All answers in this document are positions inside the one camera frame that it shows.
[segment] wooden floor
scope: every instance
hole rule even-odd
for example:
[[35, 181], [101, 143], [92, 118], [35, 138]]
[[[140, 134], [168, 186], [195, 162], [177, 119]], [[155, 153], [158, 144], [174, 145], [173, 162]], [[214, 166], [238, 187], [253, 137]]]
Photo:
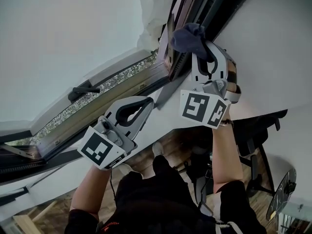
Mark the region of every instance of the wooden floor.
[[[194, 145], [200, 143], [200, 145], [206, 145], [205, 136], [207, 136], [210, 129], [205, 127], [194, 127], [189, 129], [178, 129], [173, 130], [159, 141], [163, 144], [165, 150], [165, 156], [171, 166], [176, 166], [179, 169], [183, 168], [183, 162], [188, 160], [191, 154], [191, 149]], [[258, 156], [259, 160], [259, 171], [263, 175], [262, 186], [269, 188], [268, 177], [266, 175], [265, 167], [260, 155]], [[141, 172], [145, 178], [152, 177], [154, 175], [152, 162], [153, 162], [153, 153], [152, 147], [149, 146], [145, 150], [141, 151], [126, 163], [131, 165], [135, 171]], [[248, 181], [251, 178], [250, 167], [243, 165], [244, 170], [244, 181], [247, 185]], [[194, 198], [194, 188], [190, 179], [186, 173], [181, 173], [182, 178], [188, 183], [189, 189]], [[118, 183], [122, 178], [122, 174], [118, 169], [113, 170], [112, 176], [113, 187], [116, 191]], [[60, 234], [64, 233], [65, 226], [67, 224], [67, 216], [70, 207], [70, 201], [74, 191], [71, 191], [59, 198], [57, 198], [58, 203], [54, 206], [42, 219], [36, 222], [36, 226], [44, 234]], [[277, 231], [277, 220], [268, 222], [266, 220], [266, 211], [269, 206], [270, 197], [267, 193], [258, 192], [255, 196], [250, 198], [251, 207], [257, 214], [258, 220], [260, 223], [267, 229], [268, 234], [276, 233]], [[44, 209], [49, 202], [40, 205], [39, 210]], [[209, 207], [213, 208], [213, 203], [211, 197], [207, 197], [207, 204]], [[106, 221], [115, 211], [115, 202], [113, 197], [113, 192], [110, 184], [108, 183], [106, 192], [102, 201], [101, 210], [99, 212], [99, 218], [101, 221]]]

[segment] person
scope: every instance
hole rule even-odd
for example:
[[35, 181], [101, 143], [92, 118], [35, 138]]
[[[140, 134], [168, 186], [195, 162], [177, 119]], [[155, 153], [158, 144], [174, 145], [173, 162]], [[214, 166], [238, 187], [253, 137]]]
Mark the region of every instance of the person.
[[[229, 120], [229, 111], [223, 120]], [[159, 142], [153, 144], [155, 176], [122, 164], [126, 174], [116, 192], [116, 211], [98, 228], [98, 212], [111, 171], [92, 167], [74, 193], [66, 234], [264, 234], [249, 205], [243, 170], [231, 124], [213, 129], [214, 216], [203, 215], [194, 204], [187, 183], [162, 155]]]

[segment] wrist strap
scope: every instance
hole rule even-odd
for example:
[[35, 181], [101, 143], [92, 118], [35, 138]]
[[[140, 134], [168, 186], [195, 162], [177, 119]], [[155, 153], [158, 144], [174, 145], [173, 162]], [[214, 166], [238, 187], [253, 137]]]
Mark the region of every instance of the wrist strap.
[[222, 120], [220, 122], [220, 126], [222, 126], [222, 127], [225, 127], [225, 126], [227, 126], [229, 124], [232, 125], [232, 127], [234, 128], [234, 122], [231, 121], [230, 119]]
[[236, 85], [235, 93], [230, 92], [230, 91], [226, 91], [224, 98], [229, 100], [232, 104], [235, 104], [235, 103], [238, 103], [241, 94], [242, 94], [242, 92], [240, 90], [240, 87], [238, 85]]

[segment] leg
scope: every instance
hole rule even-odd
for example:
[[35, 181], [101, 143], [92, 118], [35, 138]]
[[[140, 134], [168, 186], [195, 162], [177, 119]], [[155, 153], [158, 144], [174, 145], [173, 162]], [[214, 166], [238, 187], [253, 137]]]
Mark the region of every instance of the leg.
[[164, 155], [164, 149], [160, 142], [155, 142], [152, 147], [154, 153], [154, 161], [153, 161], [153, 170], [155, 175], [160, 174], [162, 172], [171, 172], [172, 167], [169, 165], [169, 162], [166, 160]]
[[168, 160], [162, 155], [156, 156], [153, 161], [153, 170], [155, 175], [158, 175], [163, 172], [167, 172], [173, 170], [173, 168], [169, 165]]
[[116, 204], [130, 194], [142, 181], [142, 174], [133, 171], [133, 169], [126, 164], [120, 164], [119, 170], [125, 176], [119, 182], [116, 192]]

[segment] white wall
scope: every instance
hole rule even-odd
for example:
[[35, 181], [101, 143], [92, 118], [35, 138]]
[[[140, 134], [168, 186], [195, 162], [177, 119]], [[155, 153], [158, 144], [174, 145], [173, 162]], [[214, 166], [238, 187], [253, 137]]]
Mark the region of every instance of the white wall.
[[291, 201], [312, 207], [312, 103], [290, 109], [281, 119], [281, 129], [268, 129], [263, 147], [268, 155], [275, 188], [291, 167], [297, 170], [297, 186]]
[[33, 176], [33, 177], [29, 177], [27, 179], [23, 179], [23, 180], [20, 180], [20, 181], [17, 181], [17, 182], [13, 182], [13, 183], [7, 184], [7, 185], [2, 185], [2, 186], [0, 186], [0, 196], [3, 195], [3, 194], [9, 193], [11, 191], [20, 189], [20, 188], [26, 186], [27, 184], [36, 181], [39, 177], [41, 177], [44, 174], [45, 173], [42, 173], [42, 174], [39, 174], [39, 175], [36, 175], [36, 176]]
[[312, 102], [312, 0], [246, 0], [216, 43], [237, 63], [251, 116]]
[[36, 205], [75, 189], [83, 180], [91, 164], [84, 158], [67, 164], [29, 189], [29, 193], [0, 207], [0, 222]]
[[294, 199], [291, 199], [282, 212], [286, 215], [310, 222], [312, 220], [311, 201], [305, 202], [300, 200], [300, 202], [296, 203], [293, 201]]
[[140, 0], [0, 0], [0, 122], [33, 120], [137, 46]]

